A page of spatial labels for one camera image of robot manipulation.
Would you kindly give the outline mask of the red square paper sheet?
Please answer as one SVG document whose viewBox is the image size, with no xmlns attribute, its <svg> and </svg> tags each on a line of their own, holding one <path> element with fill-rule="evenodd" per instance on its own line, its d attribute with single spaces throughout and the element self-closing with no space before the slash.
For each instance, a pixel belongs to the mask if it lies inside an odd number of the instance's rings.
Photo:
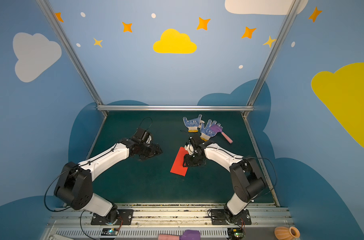
<svg viewBox="0 0 364 240">
<path fill-rule="evenodd" d="M 173 166 L 170 170 L 170 173 L 185 177 L 188 167 L 184 167 L 183 162 L 184 162 L 184 156 L 187 154 L 188 151 L 185 148 L 180 147 L 178 154 L 175 158 L 175 161 L 173 163 Z"/>
</svg>

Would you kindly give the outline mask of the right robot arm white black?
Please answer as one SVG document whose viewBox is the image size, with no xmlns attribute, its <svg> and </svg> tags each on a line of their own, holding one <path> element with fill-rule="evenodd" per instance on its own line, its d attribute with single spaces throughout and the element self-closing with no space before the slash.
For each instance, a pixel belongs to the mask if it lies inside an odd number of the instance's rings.
<svg viewBox="0 0 364 240">
<path fill-rule="evenodd" d="M 229 218 L 242 213 L 268 187 L 256 158 L 236 155 L 200 137 L 190 137 L 184 148 L 188 152 L 183 157 L 184 167 L 198 167 L 211 160 L 230 173 L 234 195 L 224 207 Z"/>
</svg>

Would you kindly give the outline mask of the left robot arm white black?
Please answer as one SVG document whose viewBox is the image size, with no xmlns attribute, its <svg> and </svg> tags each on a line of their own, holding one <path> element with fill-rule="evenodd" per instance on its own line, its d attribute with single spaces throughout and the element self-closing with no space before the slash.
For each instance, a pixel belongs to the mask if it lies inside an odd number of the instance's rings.
<svg viewBox="0 0 364 240">
<path fill-rule="evenodd" d="M 112 147 L 88 160 L 67 163 L 54 189 L 54 195 L 74 210 L 92 212 L 112 224 L 119 217 L 116 204 L 94 193 L 93 182 L 102 173 L 132 156 L 147 160 L 163 151 L 152 143 L 152 134 L 138 128 L 131 138 L 123 138 Z"/>
</svg>

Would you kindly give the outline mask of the right blue dotted work glove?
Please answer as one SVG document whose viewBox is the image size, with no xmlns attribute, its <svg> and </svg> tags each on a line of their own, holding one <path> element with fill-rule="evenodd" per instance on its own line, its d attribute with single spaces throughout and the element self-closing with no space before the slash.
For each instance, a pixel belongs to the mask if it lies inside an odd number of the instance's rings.
<svg viewBox="0 0 364 240">
<path fill-rule="evenodd" d="M 215 129 L 223 129 L 220 123 L 217 121 L 208 120 L 207 123 L 201 122 L 200 123 L 200 138 L 204 141 L 210 140 L 210 138 L 213 138 L 216 136 L 218 131 L 212 130 L 211 127 Z"/>
</svg>

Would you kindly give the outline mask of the blue dotted work glove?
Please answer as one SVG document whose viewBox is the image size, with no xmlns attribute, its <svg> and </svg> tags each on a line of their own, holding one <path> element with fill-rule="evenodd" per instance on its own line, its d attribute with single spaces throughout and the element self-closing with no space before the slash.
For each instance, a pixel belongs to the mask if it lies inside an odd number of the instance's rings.
<svg viewBox="0 0 364 240">
<path fill-rule="evenodd" d="M 212 130 L 211 127 L 215 129 L 223 129 L 220 123 L 217 121 L 208 120 L 207 123 L 201 122 L 200 123 L 200 138 L 204 141 L 210 140 L 210 138 L 213 138 L 216 136 L 218 131 Z"/>
<path fill-rule="evenodd" d="M 188 120 L 187 117 L 183 117 L 182 120 L 189 133 L 197 133 L 201 124 L 204 123 L 202 120 L 202 114 L 199 114 L 197 118 L 190 120 Z"/>
</svg>

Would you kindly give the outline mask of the left blue dotted work glove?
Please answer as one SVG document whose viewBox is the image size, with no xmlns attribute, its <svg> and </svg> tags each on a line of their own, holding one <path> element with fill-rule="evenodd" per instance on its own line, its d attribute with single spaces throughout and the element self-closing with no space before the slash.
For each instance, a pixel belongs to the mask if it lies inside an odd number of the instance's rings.
<svg viewBox="0 0 364 240">
<path fill-rule="evenodd" d="M 187 117 L 183 117 L 182 120 L 189 133 L 197 133 L 201 124 L 204 123 L 202 120 L 202 114 L 199 114 L 197 118 L 190 120 L 188 120 Z"/>
</svg>

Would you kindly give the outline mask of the purple pink brush on table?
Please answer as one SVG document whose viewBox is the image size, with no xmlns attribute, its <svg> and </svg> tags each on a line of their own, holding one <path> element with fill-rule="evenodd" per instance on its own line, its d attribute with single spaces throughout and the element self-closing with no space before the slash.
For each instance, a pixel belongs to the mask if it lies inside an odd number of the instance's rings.
<svg viewBox="0 0 364 240">
<path fill-rule="evenodd" d="M 212 125 L 210 129 L 215 133 L 221 133 L 222 136 L 230 143 L 233 143 L 233 140 L 223 131 L 222 126 L 219 125 Z"/>
</svg>

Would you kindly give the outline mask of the pink purple brush front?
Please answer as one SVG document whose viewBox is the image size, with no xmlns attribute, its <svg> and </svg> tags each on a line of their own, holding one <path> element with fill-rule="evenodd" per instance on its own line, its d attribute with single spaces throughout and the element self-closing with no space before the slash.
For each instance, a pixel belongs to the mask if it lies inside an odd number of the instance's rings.
<svg viewBox="0 0 364 240">
<path fill-rule="evenodd" d="M 199 231 L 186 230 L 182 235 L 158 235 L 158 240 L 201 240 Z"/>
</svg>

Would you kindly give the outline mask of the right green circuit board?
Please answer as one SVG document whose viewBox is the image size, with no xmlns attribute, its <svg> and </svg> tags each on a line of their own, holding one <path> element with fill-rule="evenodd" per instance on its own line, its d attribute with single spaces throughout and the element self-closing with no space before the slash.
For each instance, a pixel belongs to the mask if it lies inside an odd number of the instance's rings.
<svg viewBox="0 0 364 240">
<path fill-rule="evenodd" d="M 242 240 L 244 237 L 244 231 L 242 228 L 228 228 L 227 235 L 228 240 Z"/>
</svg>

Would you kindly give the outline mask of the green circuit board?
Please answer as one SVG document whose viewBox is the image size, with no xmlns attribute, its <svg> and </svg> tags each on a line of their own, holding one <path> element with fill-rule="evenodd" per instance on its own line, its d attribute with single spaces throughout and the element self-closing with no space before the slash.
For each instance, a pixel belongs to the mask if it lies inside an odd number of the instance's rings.
<svg viewBox="0 0 364 240">
<path fill-rule="evenodd" d="M 244 237 L 244 231 L 242 228 L 228 228 L 227 235 L 228 240 L 242 240 Z"/>
<path fill-rule="evenodd" d="M 120 232 L 120 229 L 117 228 L 103 228 L 101 236 L 117 236 Z"/>
</svg>

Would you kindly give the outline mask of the left green circuit board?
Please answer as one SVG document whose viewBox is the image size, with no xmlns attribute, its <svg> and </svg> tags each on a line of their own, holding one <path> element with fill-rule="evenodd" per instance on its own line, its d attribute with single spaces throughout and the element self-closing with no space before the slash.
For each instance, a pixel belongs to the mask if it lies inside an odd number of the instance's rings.
<svg viewBox="0 0 364 240">
<path fill-rule="evenodd" d="M 117 236 L 120 232 L 120 229 L 117 228 L 103 228 L 101 236 Z"/>
</svg>

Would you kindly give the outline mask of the terracotta ribbed vase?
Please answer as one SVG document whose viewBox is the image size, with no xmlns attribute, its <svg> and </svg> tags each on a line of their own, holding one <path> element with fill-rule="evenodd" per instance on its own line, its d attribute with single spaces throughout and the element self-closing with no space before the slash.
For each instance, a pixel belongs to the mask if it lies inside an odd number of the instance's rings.
<svg viewBox="0 0 364 240">
<path fill-rule="evenodd" d="M 295 240 L 300 237 L 300 232 L 296 227 L 277 227 L 274 235 L 278 240 Z"/>
</svg>

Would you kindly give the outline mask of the rear aluminium frame bar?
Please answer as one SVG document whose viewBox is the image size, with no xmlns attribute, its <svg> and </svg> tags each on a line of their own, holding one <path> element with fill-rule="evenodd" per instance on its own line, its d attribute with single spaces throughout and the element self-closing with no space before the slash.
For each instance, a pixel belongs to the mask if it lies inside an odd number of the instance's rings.
<svg viewBox="0 0 364 240">
<path fill-rule="evenodd" d="M 97 105 L 99 111 L 222 111 L 252 112 L 253 106 L 137 106 Z"/>
</svg>

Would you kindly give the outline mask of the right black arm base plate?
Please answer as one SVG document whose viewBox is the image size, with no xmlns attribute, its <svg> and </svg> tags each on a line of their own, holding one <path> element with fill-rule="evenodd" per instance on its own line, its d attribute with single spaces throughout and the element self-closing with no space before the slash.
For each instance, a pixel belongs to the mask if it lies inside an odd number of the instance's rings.
<svg viewBox="0 0 364 240">
<path fill-rule="evenodd" d="M 209 209 L 208 217 L 211 219 L 212 225 L 251 225 L 251 216 L 249 211 L 242 210 L 239 214 L 233 215 L 229 210 L 225 209 Z"/>
</svg>

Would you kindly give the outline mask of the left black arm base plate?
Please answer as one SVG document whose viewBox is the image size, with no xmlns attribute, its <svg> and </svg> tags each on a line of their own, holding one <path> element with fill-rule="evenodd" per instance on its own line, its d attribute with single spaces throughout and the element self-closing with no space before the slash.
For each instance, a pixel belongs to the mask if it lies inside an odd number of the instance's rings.
<svg viewBox="0 0 364 240">
<path fill-rule="evenodd" d="M 93 214 L 91 225 L 92 226 L 118 226 L 118 225 L 131 225 L 133 220 L 133 209 L 118 209 L 117 219 L 114 221 L 108 220 L 108 217 L 102 217 L 98 214 Z"/>
</svg>

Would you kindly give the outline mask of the front aluminium rail base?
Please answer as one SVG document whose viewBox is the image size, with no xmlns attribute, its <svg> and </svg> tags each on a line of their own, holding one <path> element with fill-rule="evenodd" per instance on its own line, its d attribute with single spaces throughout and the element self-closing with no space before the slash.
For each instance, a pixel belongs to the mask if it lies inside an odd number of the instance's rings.
<svg viewBox="0 0 364 240">
<path fill-rule="evenodd" d="M 131 225 L 92 226 L 92 213 L 66 210 L 53 213 L 42 240 L 156 240 L 158 235 L 182 235 L 199 231 L 203 240 L 226 240 L 228 228 L 242 228 L 245 240 L 274 240 L 274 229 L 293 227 L 288 208 L 274 204 L 250 204 L 251 225 L 212 225 L 209 209 L 222 204 L 121 204 L 119 209 L 133 209 Z M 117 236 L 101 236 L 103 228 L 117 228 Z"/>
</svg>

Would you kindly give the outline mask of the right aluminium frame post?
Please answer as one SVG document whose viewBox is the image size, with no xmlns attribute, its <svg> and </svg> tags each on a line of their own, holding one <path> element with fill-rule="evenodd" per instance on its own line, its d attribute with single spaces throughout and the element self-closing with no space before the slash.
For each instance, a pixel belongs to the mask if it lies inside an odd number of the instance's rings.
<svg viewBox="0 0 364 240">
<path fill-rule="evenodd" d="M 292 1 L 291 5 L 288 9 L 286 17 L 284 18 L 281 28 L 276 36 L 276 41 L 273 43 L 273 46 L 271 48 L 271 51 L 269 52 L 265 65 L 262 69 L 262 72 L 261 72 L 258 80 L 256 81 L 256 84 L 247 101 L 246 106 L 249 107 L 249 110 L 242 112 L 242 117 L 244 120 L 246 120 L 247 116 L 249 115 L 249 112 L 253 111 L 253 109 L 254 109 L 254 107 L 253 107 L 254 103 L 270 73 L 270 70 L 271 70 L 271 68 L 279 54 L 279 51 L 292 27 L 292 24 L 295 21 L 295 18 L 297 16 L 298 9 L 301 5 L 301 2 L 302 1 L 300 1 L 300 0 Z"/>
</svg>

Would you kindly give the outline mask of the aluminium frame post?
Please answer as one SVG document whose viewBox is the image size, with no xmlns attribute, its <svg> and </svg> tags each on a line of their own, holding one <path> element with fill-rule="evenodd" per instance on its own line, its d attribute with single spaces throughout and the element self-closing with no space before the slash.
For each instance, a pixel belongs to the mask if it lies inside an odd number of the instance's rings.
<svg viewBox="0 0 364 240">
<path fill-rule="evenodd" d="M 269 52 L 265 65 L 262 69 L 262 72 L 261 72 L 258 80 L 256 81 L 256 84 L 247 101 L 246 106 L 249 107 L 249 110 L 242 112 L 242 117 L 244 120 L 246 120 L 247 116 L 249 115 L 249 112 L 253 111 L 253 109 L 254 109 L 254 107 L 253 107 L 254 103 L 270 73 L 270 70 L 271 70 L 271 68 L 279 54 L 279 51 L 292 27 L 292 24 L 295 21 L 295 18 L 297 16 L 298 9 L 301 5 L 301 2 L 302 1 L 300 1 L 300 0 L 292 1 L 291 5 L 288 9 L 286 17 L 284 18 L 281 28 L 276 36 L 276 41 L 273 43 L 273 46 L 271 48 L 271 51 Z"/>
<path fill-rule="evenodd" d="M 65 49 L 66 53 L 68 54 L 71 62 L 73 63 L 74 67 L 76 68 L 78 74 L 80 75 L 81 79 L 83 80 L 85 86 L 87 87 L 89 93 L 91 94 L 93 100 L 97 104 L 97 106 L 104 105 L 100 95 L 97 92 L 92 80 L 90 79 L 86 69 L 84 68 L 80 58 L 78 57 L 74 47 L 71 44 L 68 36 L 66 35 L 63 27 L 61 26 L 61 22 L 58 20 L 51 4 L 49 1 L 46 0 L 36 0 L 37 4 L 39 5 L 40 9 L 42 10 L 43 14 L 47 18 L 50 26 L 54 30 L 55 34 L 59 38 L 63 48 Z"/>
</svg>

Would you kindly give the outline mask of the left aluminium frame post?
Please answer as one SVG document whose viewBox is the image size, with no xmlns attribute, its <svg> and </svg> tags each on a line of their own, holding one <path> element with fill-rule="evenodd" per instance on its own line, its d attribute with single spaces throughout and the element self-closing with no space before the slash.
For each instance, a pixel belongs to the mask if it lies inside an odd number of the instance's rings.
<svg viewBox="0 0 364 240">
<path fill-rule="evenodd" d="M 39 5 L 40 9 L 42 10 L 43 14 L 47 18 L 50 26 L 54 30 L 55 34 L 59 38 L 63 48 L 65 49 L 66 53 L 68 54 L 71 62 L 73 63 L 74 67 L 76 68 L 78 74 L 80 75 L 81 79 L 83 80 L 85 86 L 87 87 L 89 93 L 91 94 L 93 100 L 97 104 L 97 106 L 104 105 L 100 95 L 97 92 L 92 80 L 90 79 L 86 69 L 84 68 L 80 58 L 78 57 L 74 47 L 71 44 L 68 36 L 66 35 L 63 27 L 61 26 L 61 22 L 58 20 L 51 4 L 49 1 L 46 0 L 36 0 L 37 4 Z"/>
</svg>

